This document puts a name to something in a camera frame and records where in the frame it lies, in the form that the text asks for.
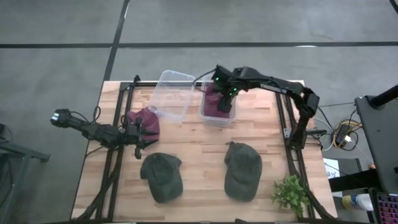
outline maroon cloth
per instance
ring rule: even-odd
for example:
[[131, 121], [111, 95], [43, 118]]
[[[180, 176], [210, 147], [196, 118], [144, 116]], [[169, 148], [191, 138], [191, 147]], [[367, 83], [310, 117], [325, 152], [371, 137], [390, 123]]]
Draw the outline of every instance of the maroon cloth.
[[217, 105], [222, 98], [221, 93], [213, 93], [213, 84], [210, 83], [205, 90], [205, 104], [203, 105], [203, 115], [216, 118], [229, 118], [229, 113], [217, 110]]
[[137, 113], [129, 111], [127, 112], [127, 118], [129, 122], [136, 122], [136, 118], [142, 118], [141, 127], [143, 127], [147, 131], [154, 131], [159, 134], [153, 136], [145, 136], [143, 135], [143, 140], [158, 140], [160, 135], [160, 127], [159, 127], [159, 119], [156, 114], [151, 112], [148, 108], [144, 108]]

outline gray floor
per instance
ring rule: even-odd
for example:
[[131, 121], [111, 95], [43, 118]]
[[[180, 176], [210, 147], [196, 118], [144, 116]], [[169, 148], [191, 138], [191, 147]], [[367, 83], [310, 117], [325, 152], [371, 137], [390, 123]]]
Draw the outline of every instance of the gray floor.
[[[111, 43], [123, 0], [0, 0], [0, 44]], [[388, 0], [138, 0], [130, 2], [121, 42], [398, 41], [398, 15]], [[15, 142], [51, 153], [33, 162], [13, 223], [67, 220], [87, 141], [50, 125], [56, 108], [91, 116], [110, 49], [0, 49], [0, 123]], [[247, 65], [267, 75], [305, 80], [321, 105], [350, 102], [398, 83], [398, 47], [119, 49], [111, 80], [156, 80], [171, 69], [199, 75], [217, 63]], [[352, 105], [324, 108], [332, 124]], [[371, 158], [359, 131], [359, 148]], [[330, 144], [324, 139], [324, 147]], [[370, 162], [359, 149], [324, 157]], [[362, 213], [339, 210], [345, 220]]]

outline cap brim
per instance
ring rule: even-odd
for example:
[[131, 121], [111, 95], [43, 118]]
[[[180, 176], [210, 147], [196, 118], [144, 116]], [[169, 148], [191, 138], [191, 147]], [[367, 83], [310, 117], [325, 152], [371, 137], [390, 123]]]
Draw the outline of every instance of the cap brim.
[[150, 192], [158, 203], [168, 202], [180, 196], [183, 191], [181, 175], [178, 173], [167, 185], [156, 185], [156, 182], [148, 179]]
[[228, 169], [226, 171], [224, 182], [225, 193], [236, 200], [250, 202], [256, 196], [257, 189], [259, 187], [259, 181], [260, 178], [249, 184], [239, 183], [234, 179], [231, 169]]

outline leaves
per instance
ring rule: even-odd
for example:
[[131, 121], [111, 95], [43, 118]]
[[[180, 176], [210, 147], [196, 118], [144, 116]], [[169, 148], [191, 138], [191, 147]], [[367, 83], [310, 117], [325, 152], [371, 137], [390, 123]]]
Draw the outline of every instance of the leaves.
[[274, 187], [274, 194], [271, 195], [272, 203], [276, 201], [279, 208], [290, 207], [294, 213], [302, 217], [302, 205], [308, 205], [309, 201], [304, 188], [300, 185], [300, 179], [296, 175], [286, 175], [281, 184], [274, 182]]

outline butcher block tabletop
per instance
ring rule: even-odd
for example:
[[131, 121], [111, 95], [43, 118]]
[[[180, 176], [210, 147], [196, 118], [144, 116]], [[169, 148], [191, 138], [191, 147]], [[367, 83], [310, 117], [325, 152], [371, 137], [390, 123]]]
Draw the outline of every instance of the butcher block tabletop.
[[[112, 124], [119, 85], [120, 82], [104, 82], [98, 105], [101, 107], [101, 116], [97, 122]], [[135, 87], [131, 111], [148, 106], [153, 90], [154, 87]], [[134, 157], [134, 145], [124, 148], [114, 221], [233, 222], [235, 218], [248, 222], [295, 221], [296, 216], [290, 209], [280, 209], [271, 200], [274, 182], [280, 182], [289, 173], [275, 93], [260, 89], [247, 93], [241, 91], [236, 121], [228, 128], [203, 124], [198, 115], [201, 94], [200, 91], [194, 92], [182, 124], [159, 119], [159, 142], [146, 148], [142, 152], [142, 159]], [[125, 91], [122, 113], [126, 98]], [[261, 155], [262, 175], [256, 197], [251, 202], [239, 202], [225, 194], [227, 166], [224, 157], [228, 150], [226, 143], [230, 141], [248, 144]], [[311, 191], [326, 210], [337, 217], [320, 146], [311, 139], [307, 143], [302, 152]], [[87, 152], [99, 146], [98, 142], [90, 141]], [[85, 159], [72, 218], [81, 215], [98, 193], [106, 151], [105, 148], [100, 149]], [[182, 161], [180, 173], [183, 193], [169, 203], [157, 203], [150, 194], [148, 181], [140, 179], [142, 162], [155, 152], [171, 154]], [[105, 211], [108, 211], [109, 195], [110, 190], [105, 200]]]

